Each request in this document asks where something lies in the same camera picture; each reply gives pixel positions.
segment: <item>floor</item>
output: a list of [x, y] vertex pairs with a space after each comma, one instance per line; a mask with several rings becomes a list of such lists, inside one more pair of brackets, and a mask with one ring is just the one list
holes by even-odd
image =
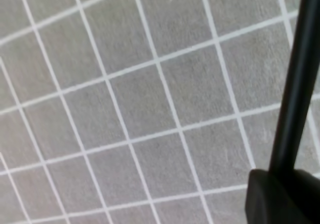
[[[0, 0], [0, 224], [245, 224], [299, 0]], [[296, 162], [320, 177], [320, 80]]]

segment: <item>black metal rod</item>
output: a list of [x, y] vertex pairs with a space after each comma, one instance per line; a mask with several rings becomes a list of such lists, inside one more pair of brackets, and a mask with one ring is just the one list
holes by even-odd
[[320, 62], [320, 0], [301, 0], [269, 171], [292, 173]]

